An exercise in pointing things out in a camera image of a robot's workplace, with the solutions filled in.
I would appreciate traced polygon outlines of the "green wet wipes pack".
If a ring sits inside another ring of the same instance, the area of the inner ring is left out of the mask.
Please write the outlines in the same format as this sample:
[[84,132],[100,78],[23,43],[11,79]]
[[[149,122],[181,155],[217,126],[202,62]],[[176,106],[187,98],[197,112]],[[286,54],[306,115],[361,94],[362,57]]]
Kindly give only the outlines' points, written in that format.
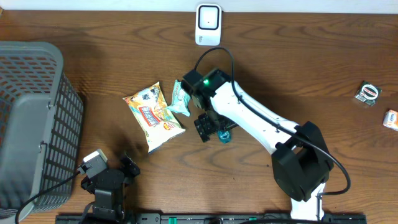
[[182,82],[175,80],[174,88],[172,91],[172,103],[166,108],[174,113],[180,113],[187,117],[190,116],[188,104],[190,101],[190,95],[188,95],[182,89]]

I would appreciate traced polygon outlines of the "blue Listerine mouthwash bottle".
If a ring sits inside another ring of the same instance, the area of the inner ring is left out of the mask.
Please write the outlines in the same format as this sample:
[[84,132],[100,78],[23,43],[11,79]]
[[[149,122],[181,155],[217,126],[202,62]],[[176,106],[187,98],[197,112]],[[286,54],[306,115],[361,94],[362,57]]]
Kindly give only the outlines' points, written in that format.
[[218,138],[219,140],[223,143],[223,144],[227,144],[232,140],[232,135],[230,133],[230,131],[221,131],[219,130],[217,132]]

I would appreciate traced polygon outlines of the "orange snack bag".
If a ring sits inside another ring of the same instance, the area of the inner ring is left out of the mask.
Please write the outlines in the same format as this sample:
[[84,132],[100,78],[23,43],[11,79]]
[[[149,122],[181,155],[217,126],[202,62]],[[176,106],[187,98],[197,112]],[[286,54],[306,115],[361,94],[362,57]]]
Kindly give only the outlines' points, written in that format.
[[185,132],[172,112],[167,109],[167,102],[159,82],[134,95],[125,96],[123,100],[146,136],[149,154],[165,142]]

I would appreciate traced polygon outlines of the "green round-logo packet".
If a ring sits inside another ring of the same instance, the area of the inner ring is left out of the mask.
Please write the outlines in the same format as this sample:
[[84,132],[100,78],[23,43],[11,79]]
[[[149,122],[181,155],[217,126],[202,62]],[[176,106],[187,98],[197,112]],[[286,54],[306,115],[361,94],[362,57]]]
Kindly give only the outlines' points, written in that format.
[[363,81],[354,97],[367,106],[374,106],[381,93],[382,90],[379,87],[367,81]]

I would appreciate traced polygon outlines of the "small orange tissue pack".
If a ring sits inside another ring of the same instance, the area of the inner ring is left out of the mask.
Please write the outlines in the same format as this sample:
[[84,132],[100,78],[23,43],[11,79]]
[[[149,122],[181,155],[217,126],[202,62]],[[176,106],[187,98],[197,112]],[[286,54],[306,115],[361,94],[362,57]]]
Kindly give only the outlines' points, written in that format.
[[394,110],[387,111],[382,124],[389,129],[397,131],[397,112]]

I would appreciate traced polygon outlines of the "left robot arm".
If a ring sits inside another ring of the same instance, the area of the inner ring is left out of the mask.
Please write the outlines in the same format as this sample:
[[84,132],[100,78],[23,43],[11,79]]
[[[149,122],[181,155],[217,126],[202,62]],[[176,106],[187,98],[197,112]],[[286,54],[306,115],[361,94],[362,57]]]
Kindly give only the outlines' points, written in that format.
[[127,155],[120,158],[117,169],[111,169],[108,158],[98,149],[83,158],[78,167],[85,177],[80,183],[82,189],[95,196],[79,220],[80,223],[122,223],[126,220],[124,211],[124,188],[134,182],[141,171]]

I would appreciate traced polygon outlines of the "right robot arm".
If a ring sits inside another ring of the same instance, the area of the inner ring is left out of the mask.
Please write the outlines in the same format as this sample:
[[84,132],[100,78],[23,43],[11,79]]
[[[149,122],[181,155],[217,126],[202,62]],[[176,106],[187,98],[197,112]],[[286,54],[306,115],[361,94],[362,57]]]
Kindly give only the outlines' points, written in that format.
[[300,126],[249,96],[225,72],[206,76],[192,70],[183,76],[182,89],[204,110],[194,124],[203,142],[218,131],[244,129],[271,155],[274,179],[291,198],[293,219],[322,220],[320,194],[333,161],[320,129],[311,122]]

